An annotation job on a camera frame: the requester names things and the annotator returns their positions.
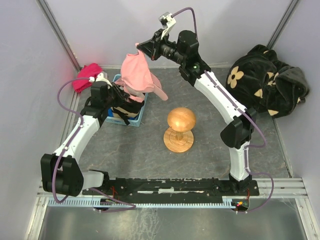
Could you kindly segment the black and tan hat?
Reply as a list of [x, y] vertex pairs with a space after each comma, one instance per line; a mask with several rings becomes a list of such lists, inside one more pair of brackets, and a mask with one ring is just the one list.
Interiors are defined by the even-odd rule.
[[115, 118], [122, 118], [126, 125], [129, 125], [128, 119], [134, 118], [140, 112], [145, 102], [137, 102], [134, 100], [126, 101], [121, 106], [112, 107], [111, 111]]

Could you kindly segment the pink cap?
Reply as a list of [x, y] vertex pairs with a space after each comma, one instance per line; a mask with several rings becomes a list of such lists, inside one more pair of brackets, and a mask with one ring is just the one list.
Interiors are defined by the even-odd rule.
[[161, 100], [168, 100], [160, 80], [151, 73], [145, 54], [138, 50], [135, 54], [128, 53], [120, 70], [122, 80], [132, 89], [145, 93], [155, 93]]
[[129, 94], [129, 98], [133, 101], [142, 103], [145, 100], [145, 95], [142, 92], [136, 91], [130, 86], [128, 86], [123, 79], [120, 77], [115, 81], [115, 83], [123, 88], [123, 90]]

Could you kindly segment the blue perforated plastic basket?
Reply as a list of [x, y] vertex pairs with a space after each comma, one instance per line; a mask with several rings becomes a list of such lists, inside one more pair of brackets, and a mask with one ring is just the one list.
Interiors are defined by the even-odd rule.
[[[145, 107], [146, 107], [146, 102], [144, 102], [144, 105], [140, 109], [140, 111], [139, 111], [137, 116], [130, 117], [128, 119], [129, 126], [131, 126], [131, 127], [139, 127], [141, 125], [141, 121], [142, 121], [142, 117], [143, 117], [143, 114], [144, 114]], [[114, 117], [112, 115], [112, 110], [111, 109], [108, 110], [108, 116], [107, 116], [105, 122], [106, 123], [123, 125], [123, 126], [127, 125], [126, 122], [122, 118]]]

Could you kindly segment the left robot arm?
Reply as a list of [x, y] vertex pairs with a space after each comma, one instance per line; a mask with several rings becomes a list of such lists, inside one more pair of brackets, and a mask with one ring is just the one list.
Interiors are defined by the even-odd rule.
[[52, 154], [40, 160], [42, 187], [56, 198], [78, 196], [83, 190], [93, 188], [99, 195], [106, 195], [111, 183], [105, 173], [98, 170], [82, 171], [80, 157], [93, 135], [101, 128], [108, 110], [119, 107], [129, 99], [129, 94], [115, 83], [96, 81], [90, 88], [81, 112], [75, 112], [78, 121], [65, 141]]

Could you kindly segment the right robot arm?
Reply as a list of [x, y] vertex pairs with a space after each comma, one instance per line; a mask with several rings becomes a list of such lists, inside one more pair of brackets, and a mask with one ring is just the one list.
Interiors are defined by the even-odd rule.
[[220, 137], [229, 149], [230, 173], [228, 180], [218, 180], [217, 189], [230, 191], [236, 196], [247, 192], [252, 182], [248, 163], [248, 148], [256, 122], [256, 111], [239, 103], [218, 81], [211, 68], [199, 54], [199, 41], [196, 33], [183, 30], [177, 41], [169, 41], [159, 29], [153, 37], [139, 43], [136, 48], [152, 61], [165, 57], [179, 65], [182, 78], [200, 91], [218, 110], [226, 127]]

